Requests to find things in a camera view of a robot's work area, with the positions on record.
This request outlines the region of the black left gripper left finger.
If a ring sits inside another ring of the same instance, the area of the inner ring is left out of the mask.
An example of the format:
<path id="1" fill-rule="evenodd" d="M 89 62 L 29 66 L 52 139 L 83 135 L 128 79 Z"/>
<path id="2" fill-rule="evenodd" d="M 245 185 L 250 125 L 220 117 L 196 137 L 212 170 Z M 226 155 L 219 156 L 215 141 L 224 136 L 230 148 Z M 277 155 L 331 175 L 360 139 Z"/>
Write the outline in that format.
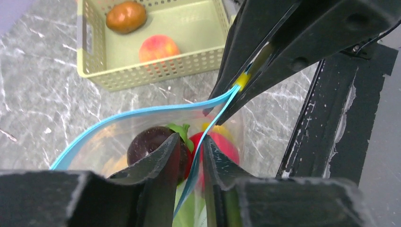
<path id="1" fill-rule="evenodd" d="M 178 182 L 181 137 L 170 135 L 155 151 L 111 175 L 132 191 L 129 227 L 170 227 Z"/>

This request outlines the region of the yellow lemon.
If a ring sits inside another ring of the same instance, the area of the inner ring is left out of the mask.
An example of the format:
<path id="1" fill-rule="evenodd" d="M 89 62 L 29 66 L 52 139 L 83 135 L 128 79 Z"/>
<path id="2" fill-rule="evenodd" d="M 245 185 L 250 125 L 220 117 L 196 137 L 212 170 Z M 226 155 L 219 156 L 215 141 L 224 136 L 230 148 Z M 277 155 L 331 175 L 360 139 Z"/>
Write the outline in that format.
<path id="1" fill-rule="evenodd" d="M 210 122 L 204 122 L 201 126 L 201 132 L 204 132 L 209 125 L 210 125 Z M 233 139 L 234 139 L 232 133 L 226 127 L 224 127 L 222 125 L 213 125 L 211 127 L 210 131 L 218 133 L 218 134 L 224 136 L 225 138 L 227 138 L 228 140 L 233 141 Z"/>

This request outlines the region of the green white cabbage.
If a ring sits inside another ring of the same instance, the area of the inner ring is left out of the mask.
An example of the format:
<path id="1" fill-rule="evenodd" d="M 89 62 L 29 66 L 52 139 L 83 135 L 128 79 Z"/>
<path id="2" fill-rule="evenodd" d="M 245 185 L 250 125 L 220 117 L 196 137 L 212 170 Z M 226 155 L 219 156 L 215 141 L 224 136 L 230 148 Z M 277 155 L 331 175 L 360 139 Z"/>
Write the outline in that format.
<path id="1" fill-rule="evenodd" d="M 204 190 L 196 186 L 173 219 L 172 227 L 207 227 Z"/>

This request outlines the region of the clear blue-zip bag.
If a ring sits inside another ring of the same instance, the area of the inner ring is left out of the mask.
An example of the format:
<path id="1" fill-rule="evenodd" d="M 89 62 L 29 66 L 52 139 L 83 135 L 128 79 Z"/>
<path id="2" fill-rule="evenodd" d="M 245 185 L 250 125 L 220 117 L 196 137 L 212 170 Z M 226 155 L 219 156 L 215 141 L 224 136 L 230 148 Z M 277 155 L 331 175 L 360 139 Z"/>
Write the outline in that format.
<path id="1" fill-rule="evenodd" d="M 240 163 L 242 119 L 235 117 L 224 125 L 215 124 L 233 96 L 233 92 L 227 92 L 208 101 L 147 107 L 111 116 L 79 135 L 51 169 L 89 169 L 109 177 L 150 155 L 171 134 L 178 133 L 181 153 L 175 203 L 179 204 L 194 156 L 198 155 L 199 164 L 203 163 L 200 141 L 204 133 L 223 154 Z"/>

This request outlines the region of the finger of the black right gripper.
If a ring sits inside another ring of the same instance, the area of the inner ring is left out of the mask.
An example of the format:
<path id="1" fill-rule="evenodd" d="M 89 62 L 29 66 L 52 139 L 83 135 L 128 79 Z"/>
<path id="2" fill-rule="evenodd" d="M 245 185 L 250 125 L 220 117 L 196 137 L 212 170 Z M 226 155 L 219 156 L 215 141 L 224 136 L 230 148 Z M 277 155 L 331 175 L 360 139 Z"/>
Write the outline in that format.
<path id="1" fill-rule="evenodd" d="M 398 0 L 301 0 L 273 38 L 283 48 L 279 64 L 295 74 L 394 27 L 401 19 Z M 221 115 L 223 124 L 231 116 Z"/>
<path id="2" fill-rule="evenodd" d="M 248 72 L 243 90 L 235 95 L 223 116 L 232 116 L 246 103 L 294 73 L 279 64 L 280 43 L 273 38 L 301 5 L 300 0 L 244 0 L 231 25 L 218 79 L 209 96 L 227 92 Z"/>

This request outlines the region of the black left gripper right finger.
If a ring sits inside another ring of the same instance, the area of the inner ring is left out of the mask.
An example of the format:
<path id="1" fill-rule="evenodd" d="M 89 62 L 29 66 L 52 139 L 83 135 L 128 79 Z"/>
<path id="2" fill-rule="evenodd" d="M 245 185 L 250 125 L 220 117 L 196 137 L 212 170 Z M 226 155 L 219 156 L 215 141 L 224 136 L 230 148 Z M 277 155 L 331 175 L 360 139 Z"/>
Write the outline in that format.
<path id="1" fill-rule="evenodd" d="M 203 175 L 209 227 L 252 227 L 259 181 L 229 159 L 210 136 L 203 145 Z"/>

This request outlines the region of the dark eggplant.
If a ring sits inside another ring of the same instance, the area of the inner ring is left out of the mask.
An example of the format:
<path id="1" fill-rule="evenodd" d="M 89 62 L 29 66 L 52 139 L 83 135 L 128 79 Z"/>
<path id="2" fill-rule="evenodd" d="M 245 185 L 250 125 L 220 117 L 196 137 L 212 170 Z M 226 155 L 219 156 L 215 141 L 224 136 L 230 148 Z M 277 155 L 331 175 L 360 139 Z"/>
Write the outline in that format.
<path id="1" fill-rule="evenodd" d="M 156 150 L 165 140 L 175 133 L 167 126 L 154 126 L 150 127 L 141 133 L 139 133 L 131 142 L 127 150 L 127 164 L 133 165 L 140 159 L 152 153 Z M 178 184 L 181 184 L 184 180 L 184 174 L 189 159 L 189 151 L 186 144 L 180 137 L 180 163 L 178 172 Z"/>

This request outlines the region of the green bell pepper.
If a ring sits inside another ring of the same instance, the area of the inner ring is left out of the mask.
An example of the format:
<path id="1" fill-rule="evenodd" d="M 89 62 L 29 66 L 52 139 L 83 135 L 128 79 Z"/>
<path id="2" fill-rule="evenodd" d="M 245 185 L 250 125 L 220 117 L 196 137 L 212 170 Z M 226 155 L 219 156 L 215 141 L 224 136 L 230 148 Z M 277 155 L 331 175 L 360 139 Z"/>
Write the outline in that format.
<path id="1" fill-rule="evenodd" d="M 180 134 L 181 139 L 184 141 L 186 144 L 188 150 L 192 153 L 194 151 L 194 143 L 188 138 L 188 130 L 190 128 L 190 125 L 187 123 L 184 123 L 182 125 L 177 125 L 174 123 L 170 123 L 167 125 L 169 129 L 171 129 L 174 132 L 177 132 Z"/>

